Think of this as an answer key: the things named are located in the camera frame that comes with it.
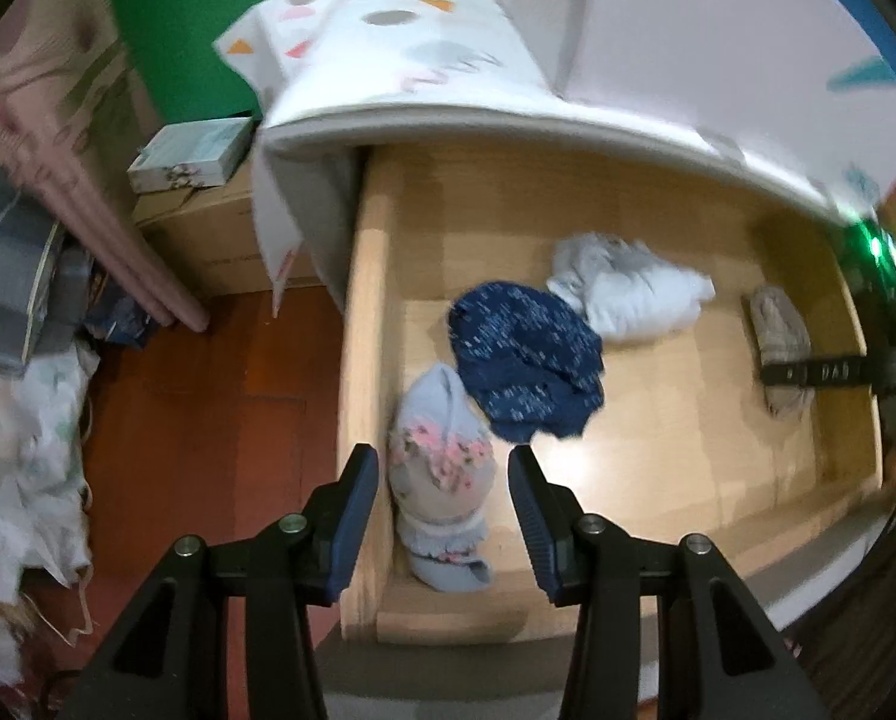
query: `dark blue cloth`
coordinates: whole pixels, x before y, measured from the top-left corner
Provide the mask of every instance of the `dark blue cloth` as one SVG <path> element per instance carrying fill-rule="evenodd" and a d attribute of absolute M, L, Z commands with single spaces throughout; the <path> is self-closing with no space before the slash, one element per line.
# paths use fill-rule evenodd
<path fill-rule="evenodd" d="M 580 436 L 604 405 L 601 338 L 561 298 L 491 281 L 451 306 L 448 330 L 465 389 L 504 440 Z"/>

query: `pink curtain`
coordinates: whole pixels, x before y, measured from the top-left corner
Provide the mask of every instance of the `pink curtain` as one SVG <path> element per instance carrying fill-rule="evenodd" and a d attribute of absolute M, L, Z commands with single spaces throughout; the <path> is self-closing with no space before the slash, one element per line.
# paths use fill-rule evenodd
<path fill-rule="evenodd" d="M 125 170 L 157 130 L 108 0 L 14 0 L 0 20 L 0 165 L 161 324 L 208 314 L 148 247 Z"/>

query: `blue gripper pad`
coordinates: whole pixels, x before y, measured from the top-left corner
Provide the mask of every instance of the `blue gripper pad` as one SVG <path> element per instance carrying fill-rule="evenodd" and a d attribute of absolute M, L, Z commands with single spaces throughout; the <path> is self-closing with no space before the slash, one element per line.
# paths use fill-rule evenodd
<path fill-rule="evenodd" d="M 378 465 L 374 447 L 366 443 L 355 445 L 341 478 L 332 485 L 335 505 L 318 522 L 313 548 L 319 571 L 326 575 L 324 594 L 329 604 L 337 601 L 355 573 L 358 551 L 377 494 Z"/>
<path fill-rule="evenodd" d="M 577 603 L 574 591 L 583 581 L 583 570 L 571 523 L 583 512 L 574 493 L 547 483 L 531 447 L 523 445 L 508 456 L 508 488 L 534 580 L 552 604 Z"/>

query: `white box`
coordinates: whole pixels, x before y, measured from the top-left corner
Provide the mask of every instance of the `white box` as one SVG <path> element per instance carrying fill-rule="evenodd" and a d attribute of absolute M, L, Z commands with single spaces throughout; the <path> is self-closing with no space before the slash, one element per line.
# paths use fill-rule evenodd
<path fill-rule="evenodd" d="M 138 194 L 220 187 L 251 145 L 252 119 L 208 119 L 162 127 L 128 167 Z"/>

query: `orange triangle print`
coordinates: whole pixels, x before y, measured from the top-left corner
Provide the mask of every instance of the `orange triangle print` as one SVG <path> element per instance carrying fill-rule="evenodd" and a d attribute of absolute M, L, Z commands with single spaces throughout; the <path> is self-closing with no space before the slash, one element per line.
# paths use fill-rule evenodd
<path fill-rule="evenodd" d="M 454 10 L 454 3 L 451 0 L 421 0 L 431 7 L 443 10 L 445 13 L 451 13 Z"/>
<path fill-rule="evenodd" d="M 235 42 L 230 44 L 228 53 L 254 53 L 254 49 L 252 49 L 251 44 L 244 38 L 238 38 L 238 40 L 235 40 Z"/>

